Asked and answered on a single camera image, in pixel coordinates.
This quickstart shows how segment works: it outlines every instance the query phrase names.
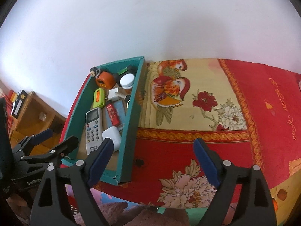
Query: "wooden cabinet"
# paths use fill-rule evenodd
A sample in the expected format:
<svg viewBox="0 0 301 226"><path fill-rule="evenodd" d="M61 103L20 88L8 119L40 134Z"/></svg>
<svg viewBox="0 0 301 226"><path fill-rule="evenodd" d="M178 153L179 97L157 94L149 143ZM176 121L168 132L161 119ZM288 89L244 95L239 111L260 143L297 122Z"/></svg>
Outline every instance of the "wooden cabinet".
<svg viewBox="0 0 301 226"><path fill-rule="evenodd" d="M18 119L14 119L10 131L11 146L16 146L26 136L50 128L54 132L52 138L36 146L30 155L44 154L59 143L65 121L66 118L41 100L35 92L31 92L25 100Z"/></svg>

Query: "white remote control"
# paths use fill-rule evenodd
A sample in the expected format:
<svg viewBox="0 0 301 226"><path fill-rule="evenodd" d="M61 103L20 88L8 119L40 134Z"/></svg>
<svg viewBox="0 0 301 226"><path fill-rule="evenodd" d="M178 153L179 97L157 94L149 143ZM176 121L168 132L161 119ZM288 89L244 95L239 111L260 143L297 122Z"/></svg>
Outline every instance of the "white remote control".
<svg viewBox="0 0 301 226"><path fill-rule="evenodd" d="M97 150L101 145L102 139L102 119L101 109L96 107L86 113L86 150L87 155L91 151Z"/></svg>

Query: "bottle cap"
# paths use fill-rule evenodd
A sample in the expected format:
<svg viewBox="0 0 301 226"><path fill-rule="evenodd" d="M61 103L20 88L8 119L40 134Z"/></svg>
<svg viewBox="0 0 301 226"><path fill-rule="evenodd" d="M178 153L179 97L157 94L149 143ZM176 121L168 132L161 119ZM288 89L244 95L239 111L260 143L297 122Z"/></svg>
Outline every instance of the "bottle cap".
<svg viewBox="0 0 301 226"><path fill-rule="evenodd" d="M131 89L134 85L134 74L126 74L120 79L120 85L123 89Z"/></svg>

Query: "jar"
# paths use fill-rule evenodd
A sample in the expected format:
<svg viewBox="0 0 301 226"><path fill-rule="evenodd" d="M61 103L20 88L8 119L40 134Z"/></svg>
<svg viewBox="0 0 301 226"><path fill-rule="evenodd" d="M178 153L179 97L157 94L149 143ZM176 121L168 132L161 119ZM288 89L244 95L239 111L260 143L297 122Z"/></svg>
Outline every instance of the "jar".
<svg viewBox="0 0 301 226"><path fill-rule="evenodd" d="M124 89L124 91L128 94L131 94L132 88L134 86L134 80L135 76L134 74L125 74L121 79L120 79L120 85Z"/></svg>

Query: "gold braided border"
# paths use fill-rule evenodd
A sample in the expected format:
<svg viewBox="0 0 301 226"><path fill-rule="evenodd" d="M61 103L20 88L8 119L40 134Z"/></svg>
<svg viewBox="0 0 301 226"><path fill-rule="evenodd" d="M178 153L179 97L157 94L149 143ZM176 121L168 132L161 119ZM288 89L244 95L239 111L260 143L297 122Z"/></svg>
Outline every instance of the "gold braided border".
<svg viewBox="0 0 301 226"><path fill-rule="evenodd" d="M255 127L255 123L252 120L252 116L249 112L248 109L248 105L245 102L245 98L243 97L243 94L241 93L238 84L234 78L234 76L232 75L231 71L229 70L229 68L227 67L227 64L225 62L225 60L223 59L219 59L219 63L221 65L221 67L223 68L225 74L227 75L232 88L238 98L238 101L240 103L240 106L243 109L243 113L245 115L245 119L247 120L248 123L248 131L250 132L250 137L252 139L252 145L253 145L253 151L254 151L254 158L255 158L255 164L260 166L261 170L263 170L263 163L261 161L262 158L262 154L261 154L261 150L260 150L260 143L257 139L257 134L256 134L256 127Z"/></svg>
<svg viewBox="0 0 301 226"><path fill-rule="evenodd" d="M249 140L249 135L246 132L242 133L175 133L175 132L157 132L155 130L149 131L147 129L139 128L137 131L137 137L152 138L152 139L163 139L172 141L193 141L197 138L202 138L204 141L233 141L233 140Z"/></svg>

